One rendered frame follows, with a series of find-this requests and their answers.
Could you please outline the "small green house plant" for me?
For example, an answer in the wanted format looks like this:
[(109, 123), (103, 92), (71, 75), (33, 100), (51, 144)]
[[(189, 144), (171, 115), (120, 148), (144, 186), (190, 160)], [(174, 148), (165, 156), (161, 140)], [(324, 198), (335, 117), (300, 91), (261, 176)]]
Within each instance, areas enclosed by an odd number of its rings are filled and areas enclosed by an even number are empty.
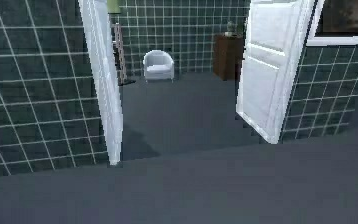
[(227, 22), (227, 31), (224, 33), (225, 36), (231, 37), (235, 34), (237, 25), (232, 21)]

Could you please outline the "floor lamp with green shade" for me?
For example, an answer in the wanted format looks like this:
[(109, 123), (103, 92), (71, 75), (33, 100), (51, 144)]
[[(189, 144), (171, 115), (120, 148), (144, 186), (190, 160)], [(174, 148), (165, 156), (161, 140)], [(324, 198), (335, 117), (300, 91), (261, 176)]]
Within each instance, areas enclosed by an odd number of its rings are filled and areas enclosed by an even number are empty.
[[(119, 15), (121, 13), (119, 0), (107, 0), (107, 9), (110, 16)], [(129, 79), (127, 76), (121, 24), (119, 22), (111, 23), (111, 28), (113, 33), (113, 54), (118, 73), (118, 85), (124, 86), (133, 84), (135, 83), (135, 80)]]

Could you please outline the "white room door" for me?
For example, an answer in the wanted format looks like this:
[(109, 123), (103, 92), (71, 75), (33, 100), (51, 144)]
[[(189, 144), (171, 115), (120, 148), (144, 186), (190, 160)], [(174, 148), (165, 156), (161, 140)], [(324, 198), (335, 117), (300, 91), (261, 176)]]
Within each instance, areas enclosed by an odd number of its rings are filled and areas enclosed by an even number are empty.
[(251, 0), (236, 112), (279, 142), (315, 0)]

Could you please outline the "brown wooden cabinet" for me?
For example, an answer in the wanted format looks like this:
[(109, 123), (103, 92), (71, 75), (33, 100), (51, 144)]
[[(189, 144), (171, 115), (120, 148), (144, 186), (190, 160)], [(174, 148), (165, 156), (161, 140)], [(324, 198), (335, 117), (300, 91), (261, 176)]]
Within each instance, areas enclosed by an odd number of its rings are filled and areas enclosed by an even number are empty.
[(213, 46), (213, 73), (223, 81), (236, 80), (243, 52), (244, 40), (241, 35), (216, 34)]

